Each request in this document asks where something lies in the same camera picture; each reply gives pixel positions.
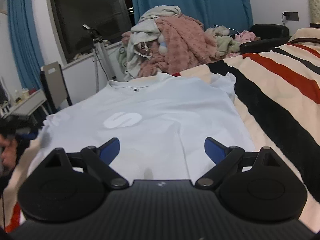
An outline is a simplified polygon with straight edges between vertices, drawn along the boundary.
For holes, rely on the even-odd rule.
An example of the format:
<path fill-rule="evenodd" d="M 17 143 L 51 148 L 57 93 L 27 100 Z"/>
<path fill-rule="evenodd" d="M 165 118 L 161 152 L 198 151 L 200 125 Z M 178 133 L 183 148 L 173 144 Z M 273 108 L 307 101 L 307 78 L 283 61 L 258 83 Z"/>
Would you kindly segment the person left hand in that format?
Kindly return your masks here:
<path fill-rule="evenodd" d="M 8 175 L 16 166 L 17 141 L 1 135 L 1 177 Z"/>

